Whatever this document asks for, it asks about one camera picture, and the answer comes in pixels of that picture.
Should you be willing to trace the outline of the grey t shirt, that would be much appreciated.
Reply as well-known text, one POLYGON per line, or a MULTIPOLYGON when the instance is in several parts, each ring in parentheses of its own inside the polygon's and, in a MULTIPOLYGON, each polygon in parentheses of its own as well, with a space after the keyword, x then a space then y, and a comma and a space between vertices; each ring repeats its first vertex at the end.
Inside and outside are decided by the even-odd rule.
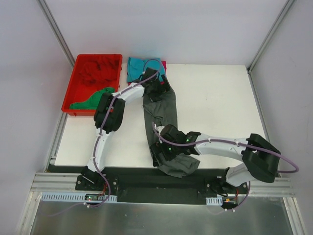
MULTIPOLYGON (((148 145, 159 141, 179 146, 188 140, 195 141, 199 132, 191 135, 178 130, 176 94, 170 86, 170 90, 161 96, 160 101, 151 102, 147 96, 143 97, 144 121, 148 145)), ((167 175, 182 178, 188 176, 198 169, 200 161, 193 158, 192 166, 167 163, 156 166, 167 175)))

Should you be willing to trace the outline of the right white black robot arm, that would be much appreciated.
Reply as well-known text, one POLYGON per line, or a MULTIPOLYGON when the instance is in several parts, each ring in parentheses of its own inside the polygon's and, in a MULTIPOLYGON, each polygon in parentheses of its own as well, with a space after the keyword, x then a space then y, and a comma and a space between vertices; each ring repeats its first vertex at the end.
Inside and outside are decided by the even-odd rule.
POLYGON ((181 156, 216 155, 241 162, 228 167, 220 180, 221 190, 233 192, 241 184, 258 180, 273 183, 277 174, 280 151, 259 134, 252 133, 248 138, 217 138, 200 132, 187 134, 175 126, 152 124, 157 141, 150 146, 155 160, 171 161, 181 156))

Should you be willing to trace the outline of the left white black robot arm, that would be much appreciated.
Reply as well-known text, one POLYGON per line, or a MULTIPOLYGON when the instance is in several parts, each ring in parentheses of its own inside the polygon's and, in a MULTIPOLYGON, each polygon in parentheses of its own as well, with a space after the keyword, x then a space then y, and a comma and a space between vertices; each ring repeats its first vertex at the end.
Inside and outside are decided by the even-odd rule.
POLYGON ((102 190, 108 187, 102 171, 114 133, 120 128, 125 106, 136 99, 147 96, 152 102, 160 101, 161 96, 170 90, 164 74, 147 68, 137 80, 115 93, 102 94, 93 120, 96 128, 96 140, 92 156, 81 174, 77 177, 76 190, 102 190))

